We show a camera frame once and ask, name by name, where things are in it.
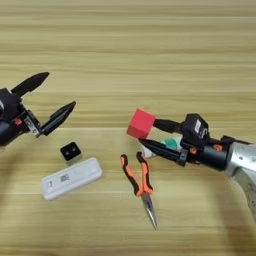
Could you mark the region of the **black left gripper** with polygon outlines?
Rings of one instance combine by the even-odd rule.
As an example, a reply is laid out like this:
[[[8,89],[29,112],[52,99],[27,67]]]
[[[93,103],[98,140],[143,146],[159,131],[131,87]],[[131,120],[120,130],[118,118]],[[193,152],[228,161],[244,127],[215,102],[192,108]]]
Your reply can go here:
[[[38,88],[49,75],[49,72],[35,74],[18,84],[11,92],[22,97]],[[68,118],[75,105],[76,102],[73,101],[58,109],[41,128],[39,120],[31,111],[23,112],[9,122],[0,121],[0,147],[6,147],[19,136],[29,132],[48,136]]]

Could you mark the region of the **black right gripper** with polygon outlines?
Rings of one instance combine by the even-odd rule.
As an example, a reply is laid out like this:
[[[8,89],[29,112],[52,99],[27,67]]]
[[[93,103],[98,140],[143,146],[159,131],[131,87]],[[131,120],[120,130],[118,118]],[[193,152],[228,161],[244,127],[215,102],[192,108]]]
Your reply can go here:
[[[156,119],[153,126],[168,133],[181,134],[181,124],[172,120]],[[181,139],[181,151],[168,148],[165,144],[150,139],[140,139],[142,152],[146,159],[159,156],[176,162],[180,166],[187,163],[202,164],[216,170],[224,170],[232,140],[216,140],[210,137],[203,139]]]

